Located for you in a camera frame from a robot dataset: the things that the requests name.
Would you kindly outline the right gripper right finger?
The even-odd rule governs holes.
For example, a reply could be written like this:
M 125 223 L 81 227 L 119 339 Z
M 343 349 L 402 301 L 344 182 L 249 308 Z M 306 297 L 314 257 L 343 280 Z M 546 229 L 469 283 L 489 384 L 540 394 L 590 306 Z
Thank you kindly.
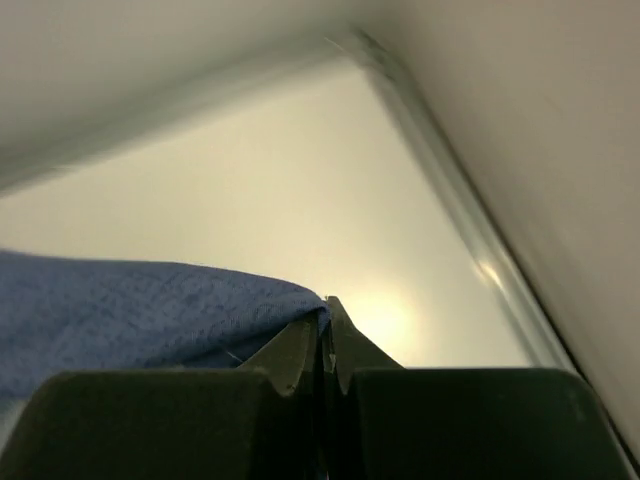
M 405 368 L 337 298 L 327 328 L 333 479 L 630 479 L 591 388 L 553 368 Z

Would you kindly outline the blue patterned pillowcase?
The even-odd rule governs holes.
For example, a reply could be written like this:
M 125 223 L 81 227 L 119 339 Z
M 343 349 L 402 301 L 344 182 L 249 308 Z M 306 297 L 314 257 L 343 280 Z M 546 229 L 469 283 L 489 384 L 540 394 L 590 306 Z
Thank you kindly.
M 309 289 L 213 267 L 1 255 L 1 395 L 71 370 L 233 368 L 327 304 Z

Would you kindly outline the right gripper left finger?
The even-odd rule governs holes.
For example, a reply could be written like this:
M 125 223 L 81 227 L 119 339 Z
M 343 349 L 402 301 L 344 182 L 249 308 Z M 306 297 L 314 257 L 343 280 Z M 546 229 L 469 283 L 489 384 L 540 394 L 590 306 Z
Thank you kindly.
M 31 397 L 5 479 L 305 479 L 317 323 L 235 369 L 66 372 Z

